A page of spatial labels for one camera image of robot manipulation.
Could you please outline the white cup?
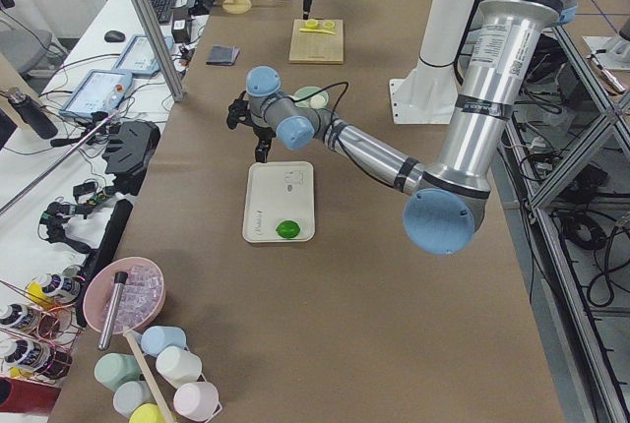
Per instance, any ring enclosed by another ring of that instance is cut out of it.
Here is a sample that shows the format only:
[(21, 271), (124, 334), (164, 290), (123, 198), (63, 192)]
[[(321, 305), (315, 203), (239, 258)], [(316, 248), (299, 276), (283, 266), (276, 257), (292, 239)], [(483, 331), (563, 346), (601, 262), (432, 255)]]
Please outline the white cup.
[(189, 350), (169, 346), (157, 356), (156, 368), (169, 384), (179, 389), (198, 381), (202, 374), (202, 361)]

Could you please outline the mint green bowl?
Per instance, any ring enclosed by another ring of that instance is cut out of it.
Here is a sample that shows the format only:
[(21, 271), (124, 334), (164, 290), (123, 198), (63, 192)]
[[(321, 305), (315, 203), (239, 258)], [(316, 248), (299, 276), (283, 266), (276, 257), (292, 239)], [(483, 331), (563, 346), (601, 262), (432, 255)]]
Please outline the mint green bowl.
[(309, 100), (310, 98), (315, 95), (315, 94), (322, 94), (323, 96), (325, 96), (327, 98), (327, 101), (329, 103), (329, 95), (328, 93), (324, 90), (321, 89), (319, 87), (315, 87), (315, 86), (307, 86), (307, 87), (303, 87), (298, 89), (294, 95), (292, 96), (292, 98), (295, 100), (295, 104), (299, 107), (304, 107), (304, 108), (311, 108), (310, 104), (309, 104)]

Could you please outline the grey folded cloth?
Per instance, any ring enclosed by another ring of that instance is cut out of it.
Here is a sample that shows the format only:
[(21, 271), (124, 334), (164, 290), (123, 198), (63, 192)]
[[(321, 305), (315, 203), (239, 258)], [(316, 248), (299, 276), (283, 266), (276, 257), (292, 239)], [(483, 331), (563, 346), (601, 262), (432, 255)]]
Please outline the grey folded cloth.
[(240, 54), (238, 46), (213, 45), (206, 59), (207, 65), (233, 66)]

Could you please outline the pink bowl with ice cubes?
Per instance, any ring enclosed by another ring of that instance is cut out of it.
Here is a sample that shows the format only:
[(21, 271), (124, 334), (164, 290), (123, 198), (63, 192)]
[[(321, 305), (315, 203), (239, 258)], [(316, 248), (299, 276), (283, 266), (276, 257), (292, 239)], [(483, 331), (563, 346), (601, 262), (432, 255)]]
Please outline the pink bowl with ice cubes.
[(83, 312), (88, 326), (100, 332), (118, 272), (128, 274), (113, 333), (126, 329), (141, 332), (159, 314), (165, 301), (163, 274), (156, 263), (142, 257), (114, 261), (100, 271), (87, 288)]

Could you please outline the grey cup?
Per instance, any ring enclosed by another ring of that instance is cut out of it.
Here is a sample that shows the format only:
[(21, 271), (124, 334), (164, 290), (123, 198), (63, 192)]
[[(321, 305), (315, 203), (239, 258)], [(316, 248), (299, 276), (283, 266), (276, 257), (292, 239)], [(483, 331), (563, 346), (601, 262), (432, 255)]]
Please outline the grey cup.
[(153, 395), (145, 381), (124, 383), (116, 390), (112, 400), (114, 410), (127, 419), (139, 406), (153, 402)]

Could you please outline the green cup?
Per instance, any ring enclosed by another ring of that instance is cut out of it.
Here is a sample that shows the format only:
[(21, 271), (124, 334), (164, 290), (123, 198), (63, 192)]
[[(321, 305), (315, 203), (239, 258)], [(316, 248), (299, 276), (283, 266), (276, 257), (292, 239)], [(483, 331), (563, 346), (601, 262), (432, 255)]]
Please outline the green cup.
[(94, 378), (112, 392), (127, 382), (137, 381), (141, 374), (136, 358), (131, 354), (107, 353), (94, 366)]

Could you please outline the black plastic bracket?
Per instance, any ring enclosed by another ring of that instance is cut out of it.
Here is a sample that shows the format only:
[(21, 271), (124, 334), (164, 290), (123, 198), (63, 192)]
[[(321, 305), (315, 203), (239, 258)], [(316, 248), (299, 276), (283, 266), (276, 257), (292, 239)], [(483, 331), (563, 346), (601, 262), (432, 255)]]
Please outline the black plastic bracket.
[(109, 135), (101, 157), (106, 161), (105, 172), (114, 176), (117, 192), (139, 194), (159, 139), (159, 127), (144, 120), (124, 122)]

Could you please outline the teach pendant tablet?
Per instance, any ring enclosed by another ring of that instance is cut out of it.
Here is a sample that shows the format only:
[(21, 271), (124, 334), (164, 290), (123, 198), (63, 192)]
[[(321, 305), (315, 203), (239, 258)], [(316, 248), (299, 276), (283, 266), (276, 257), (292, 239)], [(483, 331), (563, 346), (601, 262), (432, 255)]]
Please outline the teach pendant tablet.
[(150, 78), (159, 72), (151, 44), (143, 34), (134, 34), (118, 56), (113, 70), (130, 72), (134, 77)]
[(97, 112), (110, 114), (132, 87), (129, 70), (90, 70), (59, 110), (67, 118), (91, 119)]

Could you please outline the light blue cup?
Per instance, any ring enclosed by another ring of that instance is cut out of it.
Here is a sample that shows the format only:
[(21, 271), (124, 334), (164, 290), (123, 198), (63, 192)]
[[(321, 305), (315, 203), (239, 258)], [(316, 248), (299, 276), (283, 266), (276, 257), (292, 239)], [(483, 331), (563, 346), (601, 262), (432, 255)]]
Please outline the light blue cup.
[(185, 349), (187, 336), (180, 327), (151, 326), (143, 332), (140, 344), (144, 353), (157, 357), (170, 346)]

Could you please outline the green lime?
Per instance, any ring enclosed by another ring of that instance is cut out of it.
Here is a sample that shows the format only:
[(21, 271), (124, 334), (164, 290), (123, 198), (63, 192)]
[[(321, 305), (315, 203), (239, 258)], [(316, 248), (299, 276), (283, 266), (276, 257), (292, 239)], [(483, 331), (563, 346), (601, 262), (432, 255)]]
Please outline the green lime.
[(300, 234), (300, 232), (300, 225), (297, 221), (292, 219), (285, 219), (276, 227), (276, 233), (282, 239), (294, 239)]

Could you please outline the aluminium frame post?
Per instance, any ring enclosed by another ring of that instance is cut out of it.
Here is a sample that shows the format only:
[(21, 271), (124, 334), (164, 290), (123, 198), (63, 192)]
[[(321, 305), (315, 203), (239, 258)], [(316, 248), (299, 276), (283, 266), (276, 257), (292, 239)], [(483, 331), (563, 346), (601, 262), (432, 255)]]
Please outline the aluminium frame post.
[(131, 0), (131, 3), (144, 30), (145, 36), (149, 41), (150, 47), (154, 52), (158, 67), (164, 77), (173, 101), (182, 101), (184, 98), (184, 88), (179, 73), (174, 68), (169, 49), (166, 46), (158, 18), (150, 0)]

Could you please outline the yellow cup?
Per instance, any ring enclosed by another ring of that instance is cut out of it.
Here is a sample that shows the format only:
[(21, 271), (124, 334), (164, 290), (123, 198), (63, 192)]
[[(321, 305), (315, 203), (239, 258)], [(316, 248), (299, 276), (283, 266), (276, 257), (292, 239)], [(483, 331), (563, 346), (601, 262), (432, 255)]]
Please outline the yellow cup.
[(165, 423), (165, 419), (155, 403), (144, 403), (133, 411), (129, 423)]

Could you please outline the cream rabbit tray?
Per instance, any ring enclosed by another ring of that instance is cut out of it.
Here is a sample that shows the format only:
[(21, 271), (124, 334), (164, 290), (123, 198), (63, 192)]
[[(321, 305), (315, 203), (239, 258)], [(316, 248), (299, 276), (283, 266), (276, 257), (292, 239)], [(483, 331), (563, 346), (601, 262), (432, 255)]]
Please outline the cream rabbit tray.
[[(282, 239), (278, 224), (292, 219), (300, 234)], [(314, 168), (307, 161), (256, 162), (249, 167), (242, 236), (249, 243), (305, 242), (315, 234)]]

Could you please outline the yellow plastic knife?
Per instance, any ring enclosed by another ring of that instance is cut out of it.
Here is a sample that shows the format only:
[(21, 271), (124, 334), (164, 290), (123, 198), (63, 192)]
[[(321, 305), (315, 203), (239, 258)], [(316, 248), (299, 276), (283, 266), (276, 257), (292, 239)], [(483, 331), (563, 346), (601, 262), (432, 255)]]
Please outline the yellow plastic knife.
[(326, 35), (336, 35), (336, 33), (333, 30), (326, 30), (326, 29), (319, 29), (319, 28), (303, 27), (303, 28), (299, 28), (298, 30), (300, 32), (306, 32), (306, 33), (320, 33), (320, 34), (326, 34)]

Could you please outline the white steamed bun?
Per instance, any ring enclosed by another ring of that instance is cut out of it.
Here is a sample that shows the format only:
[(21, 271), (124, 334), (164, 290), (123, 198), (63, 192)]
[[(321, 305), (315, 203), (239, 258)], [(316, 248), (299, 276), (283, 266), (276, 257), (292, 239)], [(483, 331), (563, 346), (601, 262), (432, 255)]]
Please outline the white steamed bun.
[(315, 109), (324, 108), (327, 103), (327, 98), (320, 93), (313, 95), (309, 100), (310, 107)]

